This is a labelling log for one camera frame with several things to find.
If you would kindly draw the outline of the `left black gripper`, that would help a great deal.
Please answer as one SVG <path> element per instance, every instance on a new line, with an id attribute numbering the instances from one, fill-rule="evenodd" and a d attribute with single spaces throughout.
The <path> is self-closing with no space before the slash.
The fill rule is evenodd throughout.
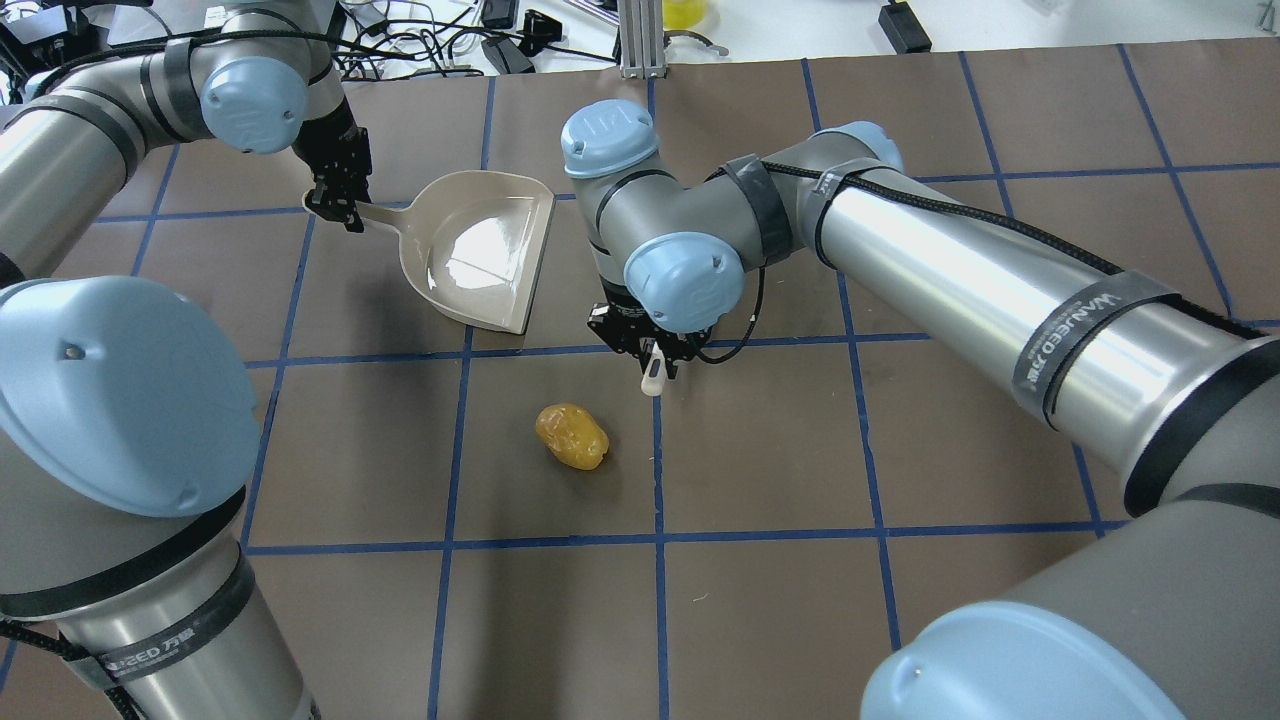
<path id="1" fill-rule="evenodd" d="M 371 202 L 372 156 L 369 131 L 357 123 L 349 102 L 342 100 L 328 114 L 305 120 L 294 140 L 294 154 L 308 168 L 314 183 L 303 195 L 305 209 L 351 233 L 365 232 L 358 205 Z"/>

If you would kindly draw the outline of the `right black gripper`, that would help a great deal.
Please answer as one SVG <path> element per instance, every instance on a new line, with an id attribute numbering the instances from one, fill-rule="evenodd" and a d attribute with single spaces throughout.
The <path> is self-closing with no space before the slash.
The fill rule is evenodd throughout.
<path id="1" fill-rule="evenodd" d="M 614 354 L 636 359 L 652 375 L 654 357 L 660 351 L 660 370 L 675 380 L 681 364 L 689 364 L 710 341 L 710 331 L 675 333 L 658 327 L 643 305 L 622 286 L 600 278 L 605 301 L 588 314 L 588 328 Z"/>

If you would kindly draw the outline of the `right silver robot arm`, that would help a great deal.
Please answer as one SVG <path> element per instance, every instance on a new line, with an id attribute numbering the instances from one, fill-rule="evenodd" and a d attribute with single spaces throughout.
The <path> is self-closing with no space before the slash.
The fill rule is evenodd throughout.
<path id="1" fill-rule="evenodd" d="M 684 187 L 652 114 L 559 135 L 605 302 L 589 327 L 657 393 L 741 299 L 809 250 L 1123 478 L 1130 521 L 884 660 L 861 719 L 1275 719 L 1277 338 L 905 176 L 870 122 Z"/>

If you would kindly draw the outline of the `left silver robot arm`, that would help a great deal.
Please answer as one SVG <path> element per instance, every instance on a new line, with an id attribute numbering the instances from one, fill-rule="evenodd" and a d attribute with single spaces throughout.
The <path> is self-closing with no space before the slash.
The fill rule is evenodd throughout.
<path id="1" fill-rule="evenodd" d="M 55 270 L 156 149 L 293 149 L 360 229 L 369 136 L 329 1 L 229 1 L 218 29 L 37 76 L 3 127 L 3 635 L 125 719 L 321 712 L 229 527 L 259 456 L 250 377 L 200 305 Z"/>

